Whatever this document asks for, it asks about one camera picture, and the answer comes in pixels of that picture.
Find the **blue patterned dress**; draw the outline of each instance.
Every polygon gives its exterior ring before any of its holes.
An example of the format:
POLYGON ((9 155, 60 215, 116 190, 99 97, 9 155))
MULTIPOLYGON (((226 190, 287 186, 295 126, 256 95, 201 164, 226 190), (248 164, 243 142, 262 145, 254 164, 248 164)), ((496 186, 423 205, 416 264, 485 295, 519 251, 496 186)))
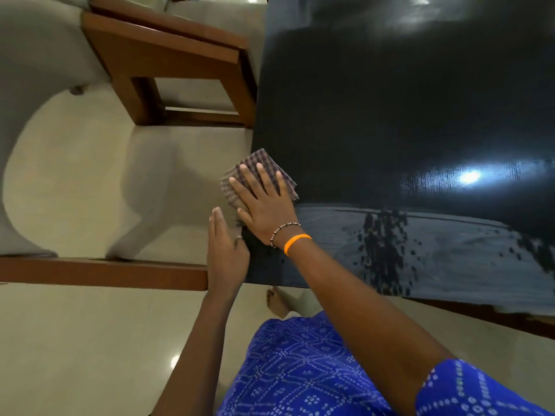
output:
MULTIPOLYGON (((326 315, 268 320, 256 332, 219 416, 395 415, 326 315)), ((548 416, 461 360, 436 366, 417 416, 548 416)))

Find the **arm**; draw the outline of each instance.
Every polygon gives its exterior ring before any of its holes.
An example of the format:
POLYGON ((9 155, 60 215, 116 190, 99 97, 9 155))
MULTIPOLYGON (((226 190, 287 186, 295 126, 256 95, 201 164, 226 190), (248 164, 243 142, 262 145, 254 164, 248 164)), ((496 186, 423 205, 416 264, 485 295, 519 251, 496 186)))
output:
MULTIPOLYGON (((264 187, 246 167, 241 167, 254 196, 238 181, 232 184, 250 211, 239 210, 239 217, 263 243, 269 244, 276 228, 298 220, 281 174, 277 173, 276 178, 283 196, 276 192, 264 168, 260 164, 257 168, 264 187)), ((277 233, 274 245, 283 249, 291 237, 300 233, 300 228, 288 226, 277 233)), ((399 414, 415 414, 416 394, 427 374, 453 355, 311 239, 299 239, 288 254, 384 398, 399 414)))
POLYGON ((208 293, 152 416, 209 416, 220 373, 225 324, 249 266, 242 239, 232 243, 219 208, 210 217, 208 293))

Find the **sleeve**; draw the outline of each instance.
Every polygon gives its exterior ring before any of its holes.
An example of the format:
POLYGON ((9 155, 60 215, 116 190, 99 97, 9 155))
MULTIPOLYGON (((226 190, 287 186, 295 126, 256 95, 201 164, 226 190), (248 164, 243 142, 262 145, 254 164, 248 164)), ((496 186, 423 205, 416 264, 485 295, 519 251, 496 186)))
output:
POLYGON ((460 359, 430 372, 415 405, 416 416, 555 416, 460 359))

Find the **black table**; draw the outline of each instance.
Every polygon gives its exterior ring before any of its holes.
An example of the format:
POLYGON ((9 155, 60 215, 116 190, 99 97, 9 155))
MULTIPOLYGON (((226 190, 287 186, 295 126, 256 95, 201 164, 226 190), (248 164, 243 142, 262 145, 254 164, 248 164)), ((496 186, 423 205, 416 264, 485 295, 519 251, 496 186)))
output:
MULTIPOLYGON (((253 150, 298 183, 316 242, 382 293, 550 313, 554 12, 555 0, 270 0, 253 150), (396 256, 372 246, 380 233, 396 256)), ((244 237, 247 281, 306 286, 244 237)))

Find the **person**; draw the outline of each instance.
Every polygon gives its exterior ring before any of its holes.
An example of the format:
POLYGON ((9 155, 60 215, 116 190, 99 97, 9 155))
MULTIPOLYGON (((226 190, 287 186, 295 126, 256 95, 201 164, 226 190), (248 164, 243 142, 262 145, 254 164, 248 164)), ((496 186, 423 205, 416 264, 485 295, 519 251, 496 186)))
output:
MULTIPOLYGON (((323 312, 266 321, 218 415, 551 414, 457 359, 307 237, 279 172, 277 190, 261 164, 260 180, 245 165, 240 171, 250 190, 230 179, 248 208, 239 218, 264 244, 286 249, 323 312)), ((219 208, 209 232, 208 292, 153 416, 213 412, 225 325, 249 251, 243 240, 232 242, 219 208)), ((269 305, 284 317, 280 302, 272 289, 269 305)))

